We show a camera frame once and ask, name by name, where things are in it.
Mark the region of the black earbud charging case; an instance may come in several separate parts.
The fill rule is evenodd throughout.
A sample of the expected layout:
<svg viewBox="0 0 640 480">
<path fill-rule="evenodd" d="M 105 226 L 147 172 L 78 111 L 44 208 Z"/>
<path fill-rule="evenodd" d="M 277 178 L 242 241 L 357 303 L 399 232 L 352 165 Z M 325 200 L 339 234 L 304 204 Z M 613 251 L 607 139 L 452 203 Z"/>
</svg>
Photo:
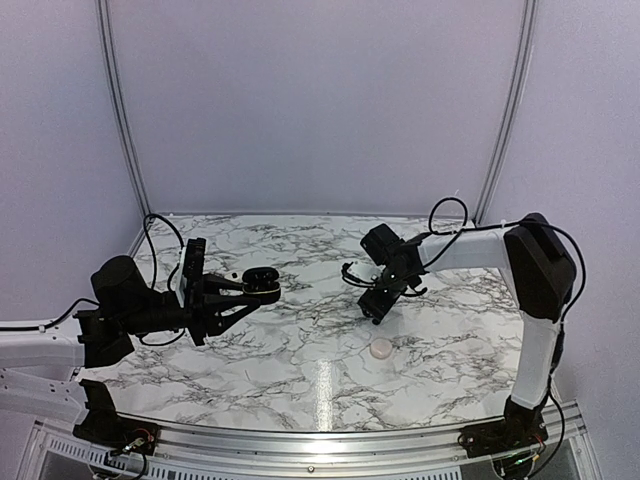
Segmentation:
<svg viewBox="0 0 640 480">
<path fill-rule="evenodd" d="M 273 267 L 248 269 L 242 275 L 243 293 L 264 305 L 273 304 L 281 297 L 279 279 L 279 272 Z"/>
</svg>

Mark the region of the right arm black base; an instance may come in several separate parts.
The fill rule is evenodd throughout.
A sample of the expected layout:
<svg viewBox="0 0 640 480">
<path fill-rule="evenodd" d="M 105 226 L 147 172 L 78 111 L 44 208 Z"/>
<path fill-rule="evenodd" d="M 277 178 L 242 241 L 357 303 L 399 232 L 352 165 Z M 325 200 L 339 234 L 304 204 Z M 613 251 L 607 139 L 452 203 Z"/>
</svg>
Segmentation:
<svg viewBox="0 0 640 480">
<path fill-rule="evenodd" d="M 529 446 L 542 446 L 548 439 L 542 410 L 545 403 L 531 409 L 508 397 L 503 417 L 467 425 L 460 430 L 458 444 L 469 458 L 505 453 Z"/>
</svg>

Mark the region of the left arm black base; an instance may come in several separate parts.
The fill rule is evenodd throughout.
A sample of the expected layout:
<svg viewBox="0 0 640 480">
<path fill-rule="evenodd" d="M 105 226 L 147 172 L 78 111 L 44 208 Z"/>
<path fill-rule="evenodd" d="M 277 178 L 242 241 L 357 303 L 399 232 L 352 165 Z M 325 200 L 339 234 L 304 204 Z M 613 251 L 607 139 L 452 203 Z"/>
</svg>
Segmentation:
<svg viewBox="0 0 640 480">
<path fill-rule="evenodd" d="M 101 382 L 84 379 L 79 385 L 86 396 L 86 414 L 73 427 L 76 438 L 109 447 L 117 454 L 155 452 L 159 433 L 156 423 L 121 416 Z"/>
</svg>

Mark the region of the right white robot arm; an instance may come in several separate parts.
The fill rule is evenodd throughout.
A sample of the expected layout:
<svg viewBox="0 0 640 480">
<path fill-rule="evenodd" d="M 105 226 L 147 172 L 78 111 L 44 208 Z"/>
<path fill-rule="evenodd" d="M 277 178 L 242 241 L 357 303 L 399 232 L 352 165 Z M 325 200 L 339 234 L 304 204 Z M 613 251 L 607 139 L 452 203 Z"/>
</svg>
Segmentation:
<svg viewBox="0 0 640 480">
<path fill-rule="evenodd" d="M 492 268 L 509 278 L 524 329 L 509 397 L 521 409 L 501 419 L 495 428 L 496 440 L 506 448 L 519 446 L 533 433 L 534 419 L 527 411 L 545 404 L 557 362 L 560 323 L 577 276 L 577 266 L 559 235 L 559 229 L 542 214 L 531 213 L 503 225 L 446 234 L 426 232 L 409 240 L 380 224 L 360 242 L 380 269 L 376 279 L 367 281 L 358 301 L 374 323 L 380 323 L 397 299 L 416 288 L 428 273 Z"/>
</svg>

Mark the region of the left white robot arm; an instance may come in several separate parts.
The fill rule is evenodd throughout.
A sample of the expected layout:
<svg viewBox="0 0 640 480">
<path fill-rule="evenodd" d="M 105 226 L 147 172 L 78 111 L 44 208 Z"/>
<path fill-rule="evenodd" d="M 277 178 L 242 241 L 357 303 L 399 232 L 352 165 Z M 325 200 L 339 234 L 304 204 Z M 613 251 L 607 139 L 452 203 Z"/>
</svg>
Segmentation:
<svg viewBox="0 0 640 480">
<path fill-rule="evenodd" d="M 2 408 L 76 425 L 86 421 L 102 443 L 119 444 L 126 423 L 105 385 L 48 379 L 30 370 L 111 367 L 134 352 L 135 340 L 152 333 L 185 330 L 201 346 L 280 298 L 279 274 L 271 267 L 249 269 L 238 280 L 206 274 L 203 267 L 202 257 L 188 255 L 179 263 L 176 289 L 160 292 L 146 284 L 132 257 L 116 256 L 91 277 L 91 309 L 72 309 L 36 325 L 2 323 Z"/>
</svg>

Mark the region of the pink round earbud case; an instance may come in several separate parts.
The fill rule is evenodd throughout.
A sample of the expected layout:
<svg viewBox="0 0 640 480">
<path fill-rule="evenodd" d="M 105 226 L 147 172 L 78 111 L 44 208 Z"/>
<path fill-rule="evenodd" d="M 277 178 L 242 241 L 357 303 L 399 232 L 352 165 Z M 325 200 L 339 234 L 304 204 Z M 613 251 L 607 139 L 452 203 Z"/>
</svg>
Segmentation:
<svg viewBox="0 0 640 480">
<path fill-rule="evenodd" d="M 376 338 L 370 343 L 369 351 L 371 356 L 376 359 L 387 359 L 393 353 L 393 344 L 389 339 Z"/>
</svg>

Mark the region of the aluminium front rail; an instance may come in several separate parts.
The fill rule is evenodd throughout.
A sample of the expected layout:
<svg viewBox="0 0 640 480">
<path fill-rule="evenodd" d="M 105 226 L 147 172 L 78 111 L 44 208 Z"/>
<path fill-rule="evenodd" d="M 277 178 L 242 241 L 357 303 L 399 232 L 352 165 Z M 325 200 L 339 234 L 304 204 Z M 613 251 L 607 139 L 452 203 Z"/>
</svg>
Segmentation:
<svg viewBox="0 0 640 480">
<path fill-rule="evenodd" d="M 598 479 L 576 403 L 543 413 L 542 435 L 496 446 L 500 421 L 347 433 L 226 429 L 154 421 L 153 448 L 115 456 L 71 426 L 35 423 L 20 479 Z"/>
</svg>

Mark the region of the left aluminium corner post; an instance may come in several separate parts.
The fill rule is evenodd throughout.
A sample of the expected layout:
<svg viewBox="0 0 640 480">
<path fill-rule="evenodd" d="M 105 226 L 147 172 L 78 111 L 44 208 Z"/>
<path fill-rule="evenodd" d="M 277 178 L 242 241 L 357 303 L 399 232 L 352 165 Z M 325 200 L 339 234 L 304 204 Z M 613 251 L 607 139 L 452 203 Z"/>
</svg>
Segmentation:
<svg viewBox="0 0 640 480">
<path fill-rule="evenodd" d="M 125 95 L 117 60 L 110 2 L 106 0 L 97 0 L 95 5 L 100 46 L 116 131 L 121 144 L 126 170 L 133 188 L 138 210 L 141 215 L 145 217 L 152 212 L 152 209 L 144 185 L 142 169 L 139 163 L 134 136 L 128 118 Z"/>
</svg>

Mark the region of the aluminium corner post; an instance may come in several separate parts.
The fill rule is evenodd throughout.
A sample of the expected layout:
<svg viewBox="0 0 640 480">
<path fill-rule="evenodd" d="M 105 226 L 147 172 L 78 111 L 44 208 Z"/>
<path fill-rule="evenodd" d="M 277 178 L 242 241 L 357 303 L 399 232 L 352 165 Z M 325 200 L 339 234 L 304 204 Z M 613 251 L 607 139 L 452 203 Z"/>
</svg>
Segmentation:
<svg viewBox="0 0 640 480">
<path fill-rule="evenodd" d="M 125 95 L 117 60 L 110 2 L 106 0 L 97 0 L 95 5 L 100 46 L 116 131 L 121 144 L 126 170 L 133 188 L 138 210 L 141 215 L 145 217 L 152 212 L 152 209 L 144 185 L 142 169 L 139 163 L 134 136 L 128 118 Z"/>
<path fill-rule="evenodd" d="M 523 2 L 519 37 L 507 98 L 488 169 L 474 209 L 473 221 L 476 224 L 482 224 L 488 215 L 491 202 L 497 190 L 501 171 L 506 162 L 511 135 L 526 87 L 534 47 L 538 10 L 538 1 L 526 0 Z"/>
</svg>

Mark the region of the right aluminium corner post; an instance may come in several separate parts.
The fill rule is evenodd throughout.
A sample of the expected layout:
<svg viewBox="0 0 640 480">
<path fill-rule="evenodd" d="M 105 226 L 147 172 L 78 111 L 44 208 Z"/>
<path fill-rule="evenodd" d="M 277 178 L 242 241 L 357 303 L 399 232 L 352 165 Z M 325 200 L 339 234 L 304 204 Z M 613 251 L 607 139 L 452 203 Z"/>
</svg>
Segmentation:
<svg viewBox="0 0 640 480">
<path fill-rule="evenodd" d="M 488 215 L 491 202 L 497 190 L 501 171 L 506 162 L 511 135 L 526 87 L 534 47 L 538 10 L 538 1 L 526 0 L 523 2 L 519 37 L 507 98 L 488 169 L 474 209 L 473 221 L 476 224 L 482 224 Z"/>
</svg>

